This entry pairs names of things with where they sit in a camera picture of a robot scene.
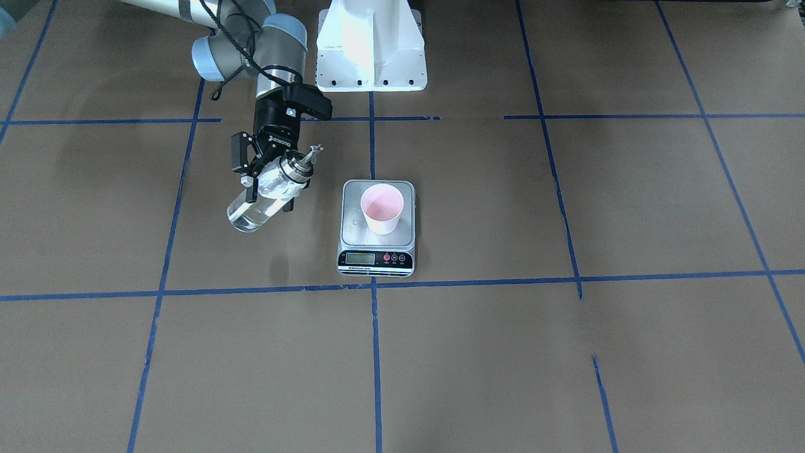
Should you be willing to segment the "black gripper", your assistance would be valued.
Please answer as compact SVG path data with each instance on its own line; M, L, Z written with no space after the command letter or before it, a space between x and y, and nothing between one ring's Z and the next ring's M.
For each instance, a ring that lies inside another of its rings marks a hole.
M264 154L299 150L303 112L304 107L295 101L288 103L283 94L264 94L256 99L253 135L240 131L231 137L232 171L240 175L242 186L254 186L265 166ZM309 186L309 179L305 183L285 181L282 212L293 212L294 199Z

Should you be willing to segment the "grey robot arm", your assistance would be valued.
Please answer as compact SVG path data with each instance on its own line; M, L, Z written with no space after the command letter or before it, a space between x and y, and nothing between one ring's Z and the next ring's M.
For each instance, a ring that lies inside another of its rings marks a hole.
M226 214L236 229L250 232L308 188L319 145L299 151L304 116L330 120L333 104L305 81L307 30L280 14L273 1L136 1L135 6L207 26L210 34L191 48L193 66L213 82L218 101L233 81L253 80L251 131L231 138L232 170L244 187Z

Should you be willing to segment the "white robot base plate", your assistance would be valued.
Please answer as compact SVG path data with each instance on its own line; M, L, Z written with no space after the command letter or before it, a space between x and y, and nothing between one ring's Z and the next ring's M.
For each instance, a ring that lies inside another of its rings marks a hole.
M318 14L316 85L325 92L428 86L421 8L410 1L333 1Z

